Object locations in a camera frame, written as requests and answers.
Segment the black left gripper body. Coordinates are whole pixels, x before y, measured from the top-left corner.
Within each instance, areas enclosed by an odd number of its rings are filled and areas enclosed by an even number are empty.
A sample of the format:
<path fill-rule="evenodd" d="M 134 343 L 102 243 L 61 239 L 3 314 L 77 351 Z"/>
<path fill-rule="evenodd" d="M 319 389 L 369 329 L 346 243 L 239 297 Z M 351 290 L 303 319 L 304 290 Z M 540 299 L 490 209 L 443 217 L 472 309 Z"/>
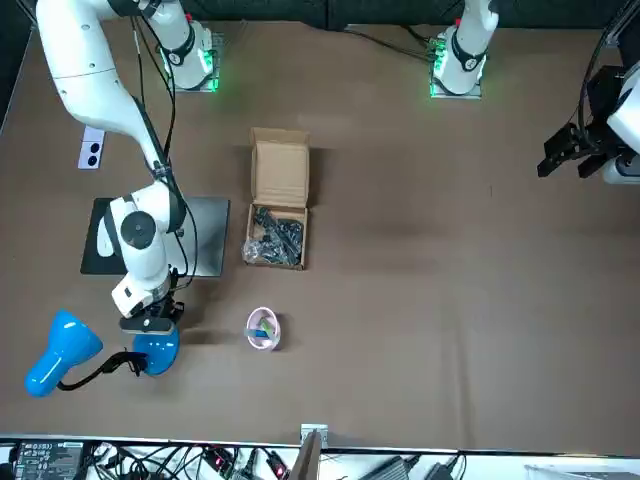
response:
<path fill-rule="evenodd" d="M 624 67 L 605 65 L 586 83 L 576 127 L 576 154 L 579 158 L 616 152 L 624 146 L 607 123 L 618 105 L 624 78 Z"/>

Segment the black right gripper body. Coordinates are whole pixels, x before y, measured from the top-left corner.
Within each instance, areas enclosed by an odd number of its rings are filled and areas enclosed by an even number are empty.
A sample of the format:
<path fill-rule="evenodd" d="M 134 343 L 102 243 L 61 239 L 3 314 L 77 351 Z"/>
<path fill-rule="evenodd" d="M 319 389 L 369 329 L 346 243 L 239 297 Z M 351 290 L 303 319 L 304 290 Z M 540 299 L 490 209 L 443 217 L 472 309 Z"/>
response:
<path fill-rule="evenodd" d="M 139 303 L 130 316 L 120 318 L 119 327 L 133 334 L 169 335 L 182 315 L 183 303 L 169 294 L 145 307 Z"/>

